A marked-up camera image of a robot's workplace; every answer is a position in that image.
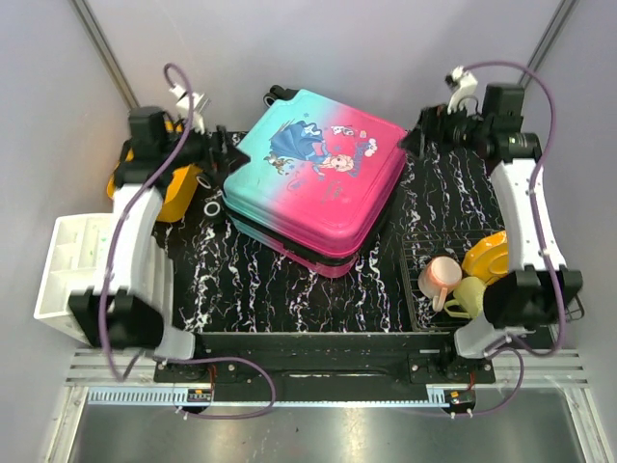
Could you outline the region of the teal and pink kids suitcase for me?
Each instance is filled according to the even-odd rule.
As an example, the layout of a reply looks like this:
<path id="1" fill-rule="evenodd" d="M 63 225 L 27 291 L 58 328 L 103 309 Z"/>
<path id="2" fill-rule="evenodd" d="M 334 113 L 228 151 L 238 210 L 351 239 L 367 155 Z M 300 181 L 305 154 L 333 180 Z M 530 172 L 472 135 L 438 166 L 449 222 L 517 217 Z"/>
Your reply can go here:
<path id="1" fill-rule="evenodd" d="M 223 199 L 234 226 L 327 278 L 347 274 L 387 222 L 406 130 L 308 90 L 275 85 L 237 148 Z"/>

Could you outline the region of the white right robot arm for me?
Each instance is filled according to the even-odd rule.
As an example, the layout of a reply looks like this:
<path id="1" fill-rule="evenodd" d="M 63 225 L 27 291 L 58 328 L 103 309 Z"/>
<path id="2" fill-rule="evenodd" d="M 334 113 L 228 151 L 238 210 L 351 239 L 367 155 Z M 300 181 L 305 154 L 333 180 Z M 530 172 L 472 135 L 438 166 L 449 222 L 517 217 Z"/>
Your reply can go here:
<path id="1" fill-rule="evenodd" d="M 556 326 L 548 352 L 556 353 L 565 340 L 566 310 L 583 280 L 569 268 L 552 232 L 542 166 L 549 146 L 522 130 L 523 87 L 488 85 L 474 114 L 467 105 L 475 99 L 475 84 L 449 87 L 450 100 L 423 108 L 399 145 L 416 158 L 427 142 L 475 150 L 495 190 L 508 244 L 506 275 L 486 288 L 482 314 L 458 329 L 452 349 L 438 358 L 441 377 L 455 383 L 470 374 L 471 359 L 486 358 L 504 344 L 532 353 L 523 335 L 542 326 Z"/>

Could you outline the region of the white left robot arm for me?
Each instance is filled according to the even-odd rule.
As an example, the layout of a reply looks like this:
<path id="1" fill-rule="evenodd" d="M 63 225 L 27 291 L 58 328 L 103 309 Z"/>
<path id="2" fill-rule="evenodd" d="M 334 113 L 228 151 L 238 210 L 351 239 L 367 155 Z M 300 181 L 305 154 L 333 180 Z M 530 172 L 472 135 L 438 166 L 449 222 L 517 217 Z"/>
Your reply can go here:
<path id="1" fill-rule="evenodd" d="M 219 180 L 246 160 L 227 129 L 209 132 L 189 110 L 175 122 L 157 106 L 134 108 L 123 160 L 113 174 L 113 212 L 92 282 L 73 290 L 67 306 L 87 343 L 105 353 L 144 349 L 175 359 L 189 382 L 207 373 L 195 335 L 173 325 L 174 265 L 152 236 L 177 170 L 195 166 Z"/>

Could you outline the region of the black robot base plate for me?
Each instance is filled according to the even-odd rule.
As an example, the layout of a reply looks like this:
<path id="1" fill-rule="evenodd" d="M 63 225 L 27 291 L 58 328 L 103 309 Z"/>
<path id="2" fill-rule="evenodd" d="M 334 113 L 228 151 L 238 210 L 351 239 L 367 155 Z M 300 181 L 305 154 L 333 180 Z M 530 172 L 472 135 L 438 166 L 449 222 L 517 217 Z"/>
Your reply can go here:
<path id="1" fill-rule="evenodd" d="M 272 376 L 354 374 L 414 384 L 496 382 L 493 365 L 456 361 L 449 335 L 431 333 L 208 333 L 201 357 L 241 357 Z"/>

